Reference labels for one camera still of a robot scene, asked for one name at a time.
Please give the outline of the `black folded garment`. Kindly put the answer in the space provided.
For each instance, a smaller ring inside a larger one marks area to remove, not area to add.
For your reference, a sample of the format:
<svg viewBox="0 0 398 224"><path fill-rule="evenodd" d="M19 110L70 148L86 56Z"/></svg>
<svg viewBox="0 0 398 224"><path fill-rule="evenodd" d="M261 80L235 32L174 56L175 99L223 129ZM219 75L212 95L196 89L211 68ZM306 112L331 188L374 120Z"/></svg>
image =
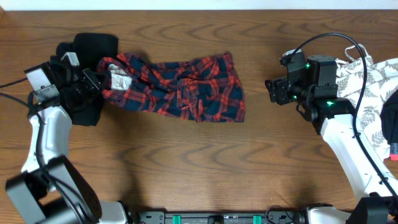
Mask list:
<svg viewBox="0 0 398 224"><path fill-rule="evenodd" d="M93 72L104 74L104 87L102 89L104 90L105 83L110 79L110 76L105 74L105 72L99 71L97 66L103 58L115 58L118 52L118 42L117 36L112 34L79 33L72 42L59 43L55 55L51 56L48 62L51 78L59 92L67 79L68 71L73 68L82 70L89 68ZM61 61L65 52L75 52L80 66L72 67L67 61ZM66 107L61 105L68 112L73 124L95 126L100 119L103 104L104 98L100 92L99 97L85 109L66 109Z"/></svg>

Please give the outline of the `red navy plaid shirt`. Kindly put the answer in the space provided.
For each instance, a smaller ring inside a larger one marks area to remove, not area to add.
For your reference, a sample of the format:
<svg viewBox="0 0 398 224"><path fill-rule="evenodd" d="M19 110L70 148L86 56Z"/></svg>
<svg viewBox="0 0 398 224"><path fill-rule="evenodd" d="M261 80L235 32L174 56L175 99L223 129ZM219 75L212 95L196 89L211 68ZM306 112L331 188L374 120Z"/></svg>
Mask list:
<svg viewBox="0 0 398 224"><path fill-rule="evenodd" d="M102 58L97 71L110 76L103 98L122 109L197 123L244 121L243 86L230 52L163 63L119 54Z"/></svg>

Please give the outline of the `dark navy garment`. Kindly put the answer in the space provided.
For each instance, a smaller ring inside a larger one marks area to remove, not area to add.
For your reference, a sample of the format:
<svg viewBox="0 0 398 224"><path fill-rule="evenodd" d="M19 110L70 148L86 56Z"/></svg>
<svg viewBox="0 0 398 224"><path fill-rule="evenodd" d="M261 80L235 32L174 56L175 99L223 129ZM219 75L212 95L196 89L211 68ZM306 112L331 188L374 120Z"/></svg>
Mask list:
<svg viewBox="0 0 398 224"><path fill-rule="evenodd" d="M397 91L383 104L381 126L382 134L387 143L397 143Z"/></svg>

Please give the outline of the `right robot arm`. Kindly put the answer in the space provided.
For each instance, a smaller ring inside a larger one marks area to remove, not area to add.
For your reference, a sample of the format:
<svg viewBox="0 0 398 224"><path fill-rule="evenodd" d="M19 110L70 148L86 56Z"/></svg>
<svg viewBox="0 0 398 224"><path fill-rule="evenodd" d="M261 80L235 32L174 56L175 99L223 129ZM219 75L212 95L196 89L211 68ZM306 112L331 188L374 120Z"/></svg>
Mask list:
<svg viewBox="0 0 398 224"><path fill-rule="evenodd" d="M397 60L371 56L339 60L294 55L287 75L265 82L271 102L297 111L338 158L356 199L352 212L323 204L267 218L271 223L396 223L397 179L384 164L391 156L381 126L385 102L397 91Z"/></svg>

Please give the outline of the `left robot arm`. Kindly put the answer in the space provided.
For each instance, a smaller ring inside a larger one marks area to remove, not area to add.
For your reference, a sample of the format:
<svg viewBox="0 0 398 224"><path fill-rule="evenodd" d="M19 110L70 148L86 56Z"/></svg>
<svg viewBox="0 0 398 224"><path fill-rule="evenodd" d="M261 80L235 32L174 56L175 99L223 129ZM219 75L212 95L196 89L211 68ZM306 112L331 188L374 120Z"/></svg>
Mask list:
<svg viewBox="0 0 398 224"><path fill-rule="evenodd" d="M77 59L50 60L25 71L33 87L24 105L32 125L29 155L6 193L26 223L132 223L121 202L100 201L70 162L73 125L100 119L106 76Z"/></svg>

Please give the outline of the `white fern print cloth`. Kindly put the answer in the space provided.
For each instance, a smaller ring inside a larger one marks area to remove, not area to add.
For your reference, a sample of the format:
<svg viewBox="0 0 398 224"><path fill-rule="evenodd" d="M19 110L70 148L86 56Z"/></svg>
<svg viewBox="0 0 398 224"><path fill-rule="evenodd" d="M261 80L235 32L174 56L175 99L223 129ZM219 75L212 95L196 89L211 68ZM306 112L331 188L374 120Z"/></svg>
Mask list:
<svg viewBox="0 0 398 224"><path fill-rule="evenodd" d="M363 61L353 58L345 48L348 61L336 59L337 96L350 100L353 106L358 104L359 94L364 80ZM389 157L390 146L382 134L381 111L383 104L397 91L397 59L392 58L375 63L373 58L366 54L367 79L363 99L358 112L358 119L364 135L384 160Z"/></svg>

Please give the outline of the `red object at edge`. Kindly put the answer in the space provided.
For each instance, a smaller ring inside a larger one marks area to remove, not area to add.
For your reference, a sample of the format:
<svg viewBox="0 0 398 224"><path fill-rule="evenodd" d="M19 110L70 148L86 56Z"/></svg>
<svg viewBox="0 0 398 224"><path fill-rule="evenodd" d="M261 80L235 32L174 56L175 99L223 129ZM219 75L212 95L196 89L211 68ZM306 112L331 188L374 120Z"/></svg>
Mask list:
<svg viewBox="0 0 398 224"><path fill-rule="evenodd" d="M389 157L392 161L398 160L398 143L392 143L390 145Z"/></svg>

